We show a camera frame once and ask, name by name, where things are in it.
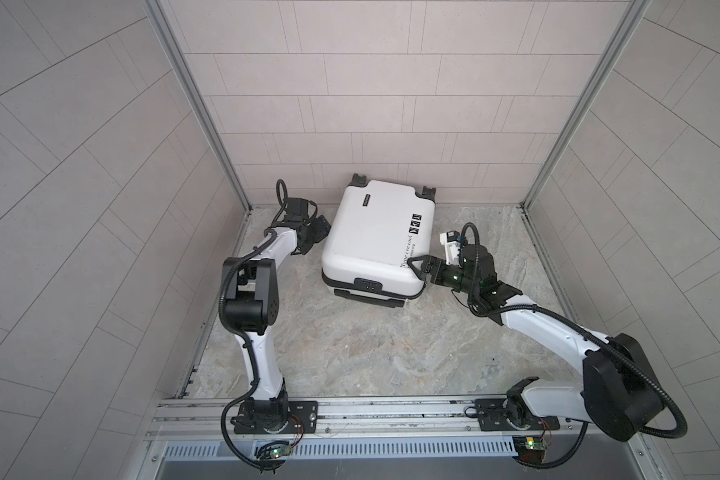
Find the black and white suitcase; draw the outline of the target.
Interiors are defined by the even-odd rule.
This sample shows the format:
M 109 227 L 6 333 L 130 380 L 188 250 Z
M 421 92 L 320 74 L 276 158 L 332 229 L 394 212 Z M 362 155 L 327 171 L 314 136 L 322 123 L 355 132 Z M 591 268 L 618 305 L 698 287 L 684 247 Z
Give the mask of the black and white suitcase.
M 402 308 L 425 283 L 407 260 L 430 249 L 436 189 L 355 173 L 344 190 L 321 257 L 321 275 L 334 295 Z

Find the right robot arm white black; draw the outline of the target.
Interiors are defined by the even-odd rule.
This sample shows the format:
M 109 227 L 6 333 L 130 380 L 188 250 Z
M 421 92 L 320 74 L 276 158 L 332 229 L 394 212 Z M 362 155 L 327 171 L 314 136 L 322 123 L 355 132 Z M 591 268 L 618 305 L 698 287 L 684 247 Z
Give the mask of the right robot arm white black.
M 565 360 L 578 382 L 519 381 L 506 393 L 510 421 L 521 427 L 533 417 L 565 417 L 595 424 L 618 441 L 638 432 L 670 438 L 687 424 L 656 379 L 640 344 L 589 330 L 539 306 L 520 289 L 500 281 L 492 255 L 481 245 L 466 245 L 454 262 L 432 255 L 408 259 L 421 280 L 467 296 L 472 314 L 520 332 Z

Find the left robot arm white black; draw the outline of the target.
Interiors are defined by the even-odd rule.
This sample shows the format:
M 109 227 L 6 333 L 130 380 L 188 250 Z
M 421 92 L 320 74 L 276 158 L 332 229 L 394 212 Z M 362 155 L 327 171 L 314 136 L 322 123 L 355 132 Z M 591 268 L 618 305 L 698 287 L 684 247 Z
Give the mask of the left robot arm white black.
M 288 256 L 307 254 L 329 231 L 315 202 L 287 197 L 262 241 L 223 264 L 217 315 L 243 351 L 250 383 L 239 413 L 245 429 L 279 432 L 289 421 L 288 394 L 271 332 L 280 308 L 277 269 Z

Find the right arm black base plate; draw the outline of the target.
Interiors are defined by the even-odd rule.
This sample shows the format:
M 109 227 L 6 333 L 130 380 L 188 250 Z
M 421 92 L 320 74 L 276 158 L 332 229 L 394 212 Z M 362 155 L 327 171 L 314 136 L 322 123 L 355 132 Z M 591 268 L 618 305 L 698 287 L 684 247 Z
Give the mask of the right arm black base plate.
M 475 417 L 481 431 L 539 432 L 560 429 L 557 417 L 537 417 L 521 400 L 502 398 L 477 399 Z

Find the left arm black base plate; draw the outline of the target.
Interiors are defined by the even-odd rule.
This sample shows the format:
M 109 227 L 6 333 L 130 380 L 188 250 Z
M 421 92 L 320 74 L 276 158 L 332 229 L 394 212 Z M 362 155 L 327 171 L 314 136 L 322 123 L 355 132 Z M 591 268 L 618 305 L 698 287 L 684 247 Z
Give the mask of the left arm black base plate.
M 288 435 L 316 431 L 316 401 L 246 400 L 230 420 L 234 433 Z

